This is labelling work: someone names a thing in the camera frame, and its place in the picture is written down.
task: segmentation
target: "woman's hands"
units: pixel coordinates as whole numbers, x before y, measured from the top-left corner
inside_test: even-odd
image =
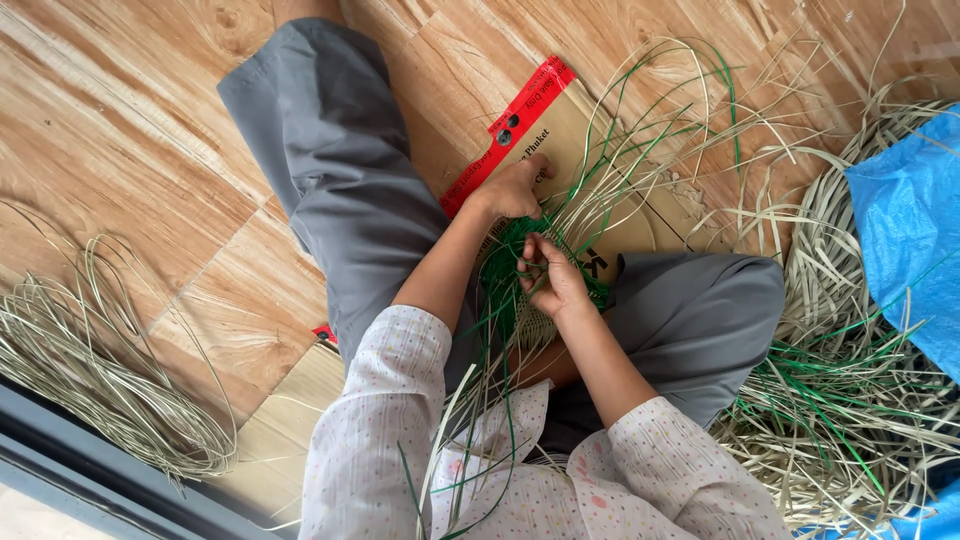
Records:
[[[516,261],[516,270],[531,276],[520,278],[523,292],[530,294],[533,291],[530,303],[558,325],[561,319],[570,318],[570,314],[573,318],[580,318],[597,313],[580,270],[540,234],[527,234],[523,241],[523,257]]]
[[[540,203],[534,195],[537,176],[556,176],[553,163],[544,154],[505,167],[480,184],[468,198],[467,205],[476,205],[489,212],[491,218],[530,216],[540,219]]]

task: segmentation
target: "woman's left hand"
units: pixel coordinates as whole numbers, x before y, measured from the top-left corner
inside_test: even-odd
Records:
[[[482,206],[494,219],[523,216],[540,219],[540,203],[534,195],[534,184],[540,173],[547,178],[557,174],[544,154],[534,154],[487,179],[467,198],[467,203]]]

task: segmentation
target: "forearm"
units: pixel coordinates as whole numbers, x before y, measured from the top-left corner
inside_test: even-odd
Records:
[[[486,206],[468,200],[407,278],[392,305],[419,307],[453,331],[467,292],[470,270],[495,217]]]
[[[604,428],[658,396],[627,358],[599,312],[585,310],[558,317],[557,328]]]

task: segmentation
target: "red tape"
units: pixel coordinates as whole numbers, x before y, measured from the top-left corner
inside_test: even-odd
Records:
[[[548,58],[537,68],[537,72],[527,81],[514,101],[487,129],[493,139],[490,149],[479,160],[471,163],[440,198],[446,217],[453,219],[469,194],[490,176],[514,149],[516,143],[527,134],[530,126],[540,120],[546,108],[550,107],[557,96],[563,93],[564,88],[576,78],[573,70],[557,56]],[[527,147],[526,157],[536,152],[539,145],[538,137]]]

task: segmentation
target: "dried reed bundle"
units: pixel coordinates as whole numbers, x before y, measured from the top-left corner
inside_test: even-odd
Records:
[[[839,157],[793,148],[830,164],[800,205],[738,210],[748,218],[741,237],[764,222],[775,235],[779,221],[795,224],[786,309],[767,360],[711,433],[802,538],[826,529],[867,537],[911,510],[925,515],[930,469],[960,458],[956,384],[909,343],[923,321],[895,331],[871,300],[843,174],[956,103],[888,105],[892,86],[868,104],[876,118]]]
[[[236,451],[227,433],[180,391],[157,363],[120,276],[133,274],[189,334],[217,380],[197,337],[158,283],[123,243],[98,235],[74,257],[46,235],[42,217],[2,202],[63,255],[75,282],[28,275],[0,297],[0,373],[63,406],[104,437],[173,481],[219,476]],[[220,386],[224,401],[227,395]]]

